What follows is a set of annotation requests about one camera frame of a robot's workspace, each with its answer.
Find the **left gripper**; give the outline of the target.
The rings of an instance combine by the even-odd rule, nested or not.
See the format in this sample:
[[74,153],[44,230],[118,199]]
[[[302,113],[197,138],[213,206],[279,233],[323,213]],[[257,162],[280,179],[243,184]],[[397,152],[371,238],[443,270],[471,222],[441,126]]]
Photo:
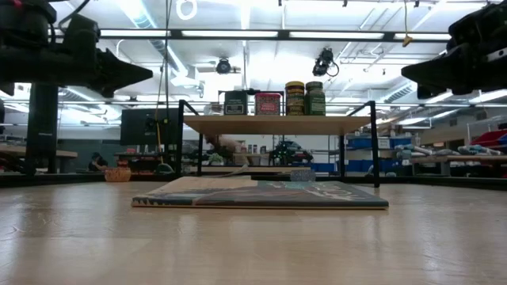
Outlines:
[[109,49],[84,44],[48,47],[47,83],[85,86],[105,98],[114,97],[113,86],[129,86],[153,77],[153,72],[118,59]]

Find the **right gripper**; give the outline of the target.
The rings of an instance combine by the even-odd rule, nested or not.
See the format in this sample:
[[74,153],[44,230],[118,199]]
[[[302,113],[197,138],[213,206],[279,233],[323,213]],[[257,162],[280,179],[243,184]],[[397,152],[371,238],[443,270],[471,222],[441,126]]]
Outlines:
[[433,94],[424,85],[465,86],[475,64],[473,90],[507,89],[507,39],[483,41],[475,48],[461,44],[429,61],[405,66],[401,73],[420,84],[417,86],[418,100],[428,100]]

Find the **oregano jar green lid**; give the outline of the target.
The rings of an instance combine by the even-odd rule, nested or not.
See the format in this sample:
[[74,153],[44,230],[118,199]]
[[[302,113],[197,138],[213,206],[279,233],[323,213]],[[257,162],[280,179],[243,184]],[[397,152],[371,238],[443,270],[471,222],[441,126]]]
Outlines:
[[321,82],[308,82],[305,94],[305,114],[324,116],[326,114],[326,95]]

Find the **dark green spice tin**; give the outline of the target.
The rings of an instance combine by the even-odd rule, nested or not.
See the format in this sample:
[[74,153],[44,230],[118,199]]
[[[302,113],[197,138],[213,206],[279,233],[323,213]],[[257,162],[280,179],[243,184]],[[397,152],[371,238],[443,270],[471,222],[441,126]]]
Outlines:
[[224,114],[227,116],[248,114],[248,95],[246,91],[234,90],[225,92]]

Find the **onion spice jar yellow lid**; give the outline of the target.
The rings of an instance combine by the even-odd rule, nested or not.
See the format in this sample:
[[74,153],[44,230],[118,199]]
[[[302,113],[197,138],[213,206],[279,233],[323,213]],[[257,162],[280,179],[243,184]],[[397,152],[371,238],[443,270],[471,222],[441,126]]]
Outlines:
[[285,108],[287,116],[305,115],[305,85],[303,82],[293,81],[285,85]]

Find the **red smoked paprika tin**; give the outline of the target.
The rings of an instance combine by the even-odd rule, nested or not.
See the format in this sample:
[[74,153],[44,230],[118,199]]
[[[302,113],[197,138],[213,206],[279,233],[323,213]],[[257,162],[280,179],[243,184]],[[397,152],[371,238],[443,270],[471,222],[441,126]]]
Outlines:
[[255,99],[256,116],[275,116],[280,115],[279,93],[257,93]]

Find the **wooden shelf black metal legs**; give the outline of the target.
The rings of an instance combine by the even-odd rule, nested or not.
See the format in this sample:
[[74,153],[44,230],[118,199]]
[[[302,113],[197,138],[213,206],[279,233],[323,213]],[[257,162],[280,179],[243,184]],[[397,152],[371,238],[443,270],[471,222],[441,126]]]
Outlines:
[[339,180],[345,181],[345,135],[361,127],[371,127],[373,185],[380,186],[379,144],[376,103],[368,101],[347,116],[202,116],[192,105],[178,101],[177,174],[181,174],[183,127],[199,134],[199,151],[205,135],[337,135],[339,137]]

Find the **black monitor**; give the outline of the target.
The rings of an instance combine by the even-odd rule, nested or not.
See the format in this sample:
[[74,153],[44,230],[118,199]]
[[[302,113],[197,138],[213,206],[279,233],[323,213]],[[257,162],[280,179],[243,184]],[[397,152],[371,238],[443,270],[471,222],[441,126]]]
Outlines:
[[178,109],[124,109],[121,115],[120,144],[175,144]]

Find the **blue storage bins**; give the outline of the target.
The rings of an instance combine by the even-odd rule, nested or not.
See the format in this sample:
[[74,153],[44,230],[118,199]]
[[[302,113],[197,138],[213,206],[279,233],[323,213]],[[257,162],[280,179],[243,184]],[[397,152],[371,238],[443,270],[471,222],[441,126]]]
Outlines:
[[[410,138],[380,138],[379,171],[381,173],[394,172],[402,165],[398,156],[400,146],[411,144]],[[373,165],[372,141],[370,137],[352,137],[347,139],[345,151],[345,169],[347,172],[367,173]]]

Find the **person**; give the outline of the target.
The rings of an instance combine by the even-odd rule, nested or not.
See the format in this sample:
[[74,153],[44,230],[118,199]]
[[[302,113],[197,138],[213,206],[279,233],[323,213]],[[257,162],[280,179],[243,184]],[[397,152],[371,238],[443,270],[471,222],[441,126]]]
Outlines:
[[206,143],[213,146],[213,150],[236,165],[248,165],[248,157],[242,152],[242,144],[222,135],[205,135]]
[[108,167],[108,162],[98,152],[92,154],[91,161],[88,164],[88,170],[90,172],[102,172]]

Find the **black round pillar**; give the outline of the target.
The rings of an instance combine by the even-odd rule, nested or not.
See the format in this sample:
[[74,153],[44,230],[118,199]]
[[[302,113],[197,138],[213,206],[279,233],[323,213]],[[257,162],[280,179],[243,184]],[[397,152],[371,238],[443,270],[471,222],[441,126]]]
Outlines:
[[57,85],[32,84],[25,152],[26,173],[33,176],[38,162],[46,160],[49,173],[56,173],[58,123]]

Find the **long wooden workbench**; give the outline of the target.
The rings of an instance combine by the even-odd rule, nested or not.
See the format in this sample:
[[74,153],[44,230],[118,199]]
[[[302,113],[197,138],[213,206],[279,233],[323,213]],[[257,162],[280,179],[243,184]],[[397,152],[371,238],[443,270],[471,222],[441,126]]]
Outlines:
[[68,173],[76,152],[57,150],[55,156],[37,154],[34,158],[27,155],[25,146],[0,144],[0,166],[11,172],[27,175],[36,173]]

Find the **wooden table with clutter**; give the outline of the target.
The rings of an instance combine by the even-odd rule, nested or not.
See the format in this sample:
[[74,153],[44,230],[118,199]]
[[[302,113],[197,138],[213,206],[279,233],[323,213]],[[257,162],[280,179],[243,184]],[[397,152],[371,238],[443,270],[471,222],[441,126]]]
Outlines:
[[411,158],[413,172],[416,173],[416,165],[435,163],[440,166],[440,175],[451,176],[452,162],[480,162],[486,165],[501,167],[507,165],[507,155],[431,155],[426,157]]

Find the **broom with yellow stick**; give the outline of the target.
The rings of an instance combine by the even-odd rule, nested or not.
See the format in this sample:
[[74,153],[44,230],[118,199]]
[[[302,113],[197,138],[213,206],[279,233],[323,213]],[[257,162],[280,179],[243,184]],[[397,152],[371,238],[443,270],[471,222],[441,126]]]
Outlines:
[[166,163],[164,150],[162,149],[162,122],[156,119],[155,126],[156,126],[157,149],[160,157],[160,163],[158,164],[155,173],[159,175],[172,174],[174,173],[174,170],[170,164]]

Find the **black overhead rig beam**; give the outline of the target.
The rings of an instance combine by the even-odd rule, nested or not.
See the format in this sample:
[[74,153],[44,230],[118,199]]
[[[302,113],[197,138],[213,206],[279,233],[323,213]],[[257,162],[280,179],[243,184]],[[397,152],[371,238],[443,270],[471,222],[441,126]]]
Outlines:
[[161,29],[103,28],[101,37],[110,40],[296,40],[337,42],[403,42],[404,32],[313,31],[313,30],[242,30],[242,29]]

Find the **blue white patterned object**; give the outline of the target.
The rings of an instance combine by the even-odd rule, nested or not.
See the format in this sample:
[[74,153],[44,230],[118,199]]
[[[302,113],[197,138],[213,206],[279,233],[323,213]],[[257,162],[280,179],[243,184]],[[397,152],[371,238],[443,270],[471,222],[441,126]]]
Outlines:
[[298,182],[316,181],[316,173],[311,169],[293,170],[290,173],[290,181],[298,181]]

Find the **black green background robot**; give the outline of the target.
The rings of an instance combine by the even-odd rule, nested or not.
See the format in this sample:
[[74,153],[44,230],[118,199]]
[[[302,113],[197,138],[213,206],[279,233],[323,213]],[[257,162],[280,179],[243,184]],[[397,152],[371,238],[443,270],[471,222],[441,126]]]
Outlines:
[[313,160],[310,152],[291,140],[279,141],[269,152],[271,165],[309,165]]

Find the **Acadia picture book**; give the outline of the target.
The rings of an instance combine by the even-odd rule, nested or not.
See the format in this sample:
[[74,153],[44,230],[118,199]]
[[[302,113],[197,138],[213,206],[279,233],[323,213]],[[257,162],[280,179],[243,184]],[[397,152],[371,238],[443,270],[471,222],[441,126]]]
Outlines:
[[133,207],[386,210],[389,202],[339,181],[182,177],[132,198]]

